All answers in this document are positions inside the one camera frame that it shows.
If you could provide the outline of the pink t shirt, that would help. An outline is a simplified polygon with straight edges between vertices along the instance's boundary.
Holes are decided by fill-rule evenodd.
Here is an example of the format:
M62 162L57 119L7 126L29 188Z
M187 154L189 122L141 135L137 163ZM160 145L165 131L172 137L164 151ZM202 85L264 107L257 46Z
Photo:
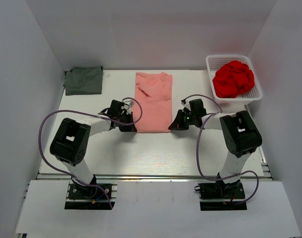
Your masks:
M159 74L136 73L135 99L140 105L132 108L138 133L169 133L172 123L173 77L165 72Z

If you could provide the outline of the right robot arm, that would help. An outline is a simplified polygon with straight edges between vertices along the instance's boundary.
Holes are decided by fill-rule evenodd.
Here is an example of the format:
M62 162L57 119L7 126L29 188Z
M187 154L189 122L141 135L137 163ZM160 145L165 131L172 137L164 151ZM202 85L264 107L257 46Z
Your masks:
M190 126L200 129L196 143L196 163L199 174L214 181L212 191L223 198L229 197L240 185L242 169L248 158L262 145L262 137L247 111L233 115L207 113L201 99L181 101L183 109L178 110L169 130L188 130ZM215 178L205 176L200 168L199 148L201 134L205 129L220 130L228 150L225 163Z

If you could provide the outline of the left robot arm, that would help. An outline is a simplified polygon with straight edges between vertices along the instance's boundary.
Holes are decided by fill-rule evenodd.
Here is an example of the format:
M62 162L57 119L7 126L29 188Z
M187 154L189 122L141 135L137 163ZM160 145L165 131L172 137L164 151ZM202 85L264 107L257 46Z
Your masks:
M85 197L91 198L97 193L96 176L85 162L90 137L115 128L121 132L137 132L135 123L142 118L143 112L140 111L138 119L134 120L134 105L141 107L137 100L130 97L122 101L112 100L108 108L96 115L68 110L69 113L88 116L86 120L62 120L50 145L50 153L66 166L68 174L80 186L80 192Z

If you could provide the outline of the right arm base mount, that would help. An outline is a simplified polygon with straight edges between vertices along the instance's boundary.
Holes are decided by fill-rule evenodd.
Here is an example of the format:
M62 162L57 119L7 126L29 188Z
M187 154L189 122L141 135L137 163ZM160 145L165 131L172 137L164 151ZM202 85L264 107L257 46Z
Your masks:
M236 186L222 190L217 183L199 183L194 187L199 193L201 211L245 211L247 203L241 182Z

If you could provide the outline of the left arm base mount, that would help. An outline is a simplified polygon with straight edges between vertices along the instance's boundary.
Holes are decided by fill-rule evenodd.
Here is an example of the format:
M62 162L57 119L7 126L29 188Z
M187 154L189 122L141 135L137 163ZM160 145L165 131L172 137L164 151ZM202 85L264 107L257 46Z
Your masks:
M112 210L116 201L116 184L99 184L104 192L96 187L84 187L71 182L68 186L65 210Z

